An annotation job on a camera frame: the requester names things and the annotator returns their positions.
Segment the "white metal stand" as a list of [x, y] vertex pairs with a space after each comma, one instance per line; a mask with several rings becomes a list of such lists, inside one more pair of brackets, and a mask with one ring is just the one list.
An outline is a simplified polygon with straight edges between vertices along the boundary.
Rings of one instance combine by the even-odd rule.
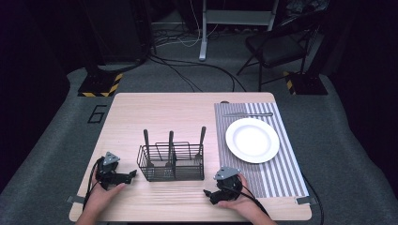
[[272, 10], [250, 11], [208, 9], [207, 0], [203, 0], [202, 41], [199, 60], [205, 61], [207, 59], [207, 26], [209, 24], [257, 25], [265, 26], [270, 31], [275, 22], [279, 2], [280, 0], [272, 0]]

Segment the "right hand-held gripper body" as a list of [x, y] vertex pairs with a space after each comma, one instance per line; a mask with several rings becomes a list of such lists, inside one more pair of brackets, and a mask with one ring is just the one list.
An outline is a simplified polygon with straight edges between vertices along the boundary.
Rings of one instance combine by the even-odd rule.
[[221, 201], [236, 200], [242, 190], [242, 183], [238, 178], [240, 171], [236, 168], [221, 167], [215, 174], [218, 190], [213, 194], [213, 198], [220, 198]]

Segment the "person's left hand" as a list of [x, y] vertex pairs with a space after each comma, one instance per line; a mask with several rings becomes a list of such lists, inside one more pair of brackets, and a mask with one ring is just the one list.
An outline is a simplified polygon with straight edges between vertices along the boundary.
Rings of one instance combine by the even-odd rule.
[[106, 209], [108, 204], [124, 189], [125, 186], [126, 185], [122, 183], [111, 190], [105, 190], [102, 186], [93, 187], [82, 214], [96, 215], [98, 218]]

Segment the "black yellow-striped stand base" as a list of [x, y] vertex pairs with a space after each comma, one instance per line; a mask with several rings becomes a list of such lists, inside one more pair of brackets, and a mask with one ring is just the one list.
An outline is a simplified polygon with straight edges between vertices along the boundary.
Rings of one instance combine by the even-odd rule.
[[78, 89], [79, 97], [111, 97], [119, 86], [122, 73], [100, 74], [97, 77], [86, 76]]
[[285, 71], [284, 80], [291, 95], [318, 95], [328, 93], [319, 77], [309, 77], [305, 73]]

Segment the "person's right hand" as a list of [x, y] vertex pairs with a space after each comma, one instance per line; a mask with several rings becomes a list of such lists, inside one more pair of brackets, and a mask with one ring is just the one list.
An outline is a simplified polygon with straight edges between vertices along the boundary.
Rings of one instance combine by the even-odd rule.
[[246, 218], [250, 222], [253, 222], [257, 214], [261, 214], [261, 209], [253, 201], [253, 195], [247, 189], [246, 178], [239, 173], [238, 178], [242, 183], [242, 190], [239, 197], [234, 201], [220, 201], [217, 206], [221, 208], [227, 208], [236, 211], [242, 217]]

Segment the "black folding chair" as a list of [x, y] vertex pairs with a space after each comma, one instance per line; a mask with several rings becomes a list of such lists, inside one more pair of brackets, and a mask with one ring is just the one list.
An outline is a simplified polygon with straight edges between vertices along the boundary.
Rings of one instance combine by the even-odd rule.
[[306, 58], [310, 54], [326, 11], [317, 10], [293, 16], [278, 24], [272, 30], [245, 39], [245, 46], [251, 56], [238, 70], [237, 76], [250, 66], [258, 66], [258, 88], [275, 82], [263, 81], [263, 69], [275, 68], [297, 60], [301, 61], [297, 75], [304, 74]]

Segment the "grey striped placemat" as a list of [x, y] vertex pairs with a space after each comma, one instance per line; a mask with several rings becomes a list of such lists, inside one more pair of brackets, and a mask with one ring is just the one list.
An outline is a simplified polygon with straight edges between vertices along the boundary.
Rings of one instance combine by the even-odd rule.
[[[220, 165], [240, 170], [249, 180], [249, 186], [256, 197], [306, 197], [309, 195], [276, 103], [216, 103], [214, 111]], [[222, 117], [226, 113], [273, 113], [273, 116]], [[280, 149], [273, 159], [259, 164], [249, 163], [239, 159], [228, 149], [225, 131], [233, 122], [242, 118], [262, 120], [277, 132]]]

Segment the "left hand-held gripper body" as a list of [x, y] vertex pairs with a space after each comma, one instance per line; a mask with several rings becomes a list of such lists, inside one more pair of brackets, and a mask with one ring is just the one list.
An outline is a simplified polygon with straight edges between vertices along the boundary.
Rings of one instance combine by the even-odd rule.
[[111, 152], [107, 152], [104, 157], [99, 159], [96, 179], [104, 189], [107, 189], [108, 186], [117, 186], [124, 183], [125, 179], [129, 179], [126, 173], [116, 172], [119, 160], [120, 158]]

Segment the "white round plate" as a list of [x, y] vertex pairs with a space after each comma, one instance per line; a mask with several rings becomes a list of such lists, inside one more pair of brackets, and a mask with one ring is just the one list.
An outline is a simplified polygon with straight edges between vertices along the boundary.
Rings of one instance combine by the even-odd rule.
[[266, 122], [255, 118], [242, 118], [225, 131], [228, 149], [237, 158], [254, 164], [273, 159], [279, 152], [277, 132]]

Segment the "black-handled fork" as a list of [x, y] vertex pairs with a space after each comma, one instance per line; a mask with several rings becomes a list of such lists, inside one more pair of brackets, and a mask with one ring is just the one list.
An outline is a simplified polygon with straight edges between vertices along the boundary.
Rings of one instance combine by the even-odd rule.
[[205, 139], [205, 136], [206, 136], [206, 131], [207, 131], [206, 127], [202, 127], [201, 128], [198, 152], [195, 155], [195, 160], [201, 160], [201, 158], [203, 157], [204, 139]]

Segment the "silver table knife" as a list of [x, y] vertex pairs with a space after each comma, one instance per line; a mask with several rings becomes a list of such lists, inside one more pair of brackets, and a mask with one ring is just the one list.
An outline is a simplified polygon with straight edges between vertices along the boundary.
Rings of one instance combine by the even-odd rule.
[[222, 115], [222, 117], [247, 117], [247, 116], [273, 116], [273, 113], [272, 112], [261, 112], [261, 113], [232, 112]]

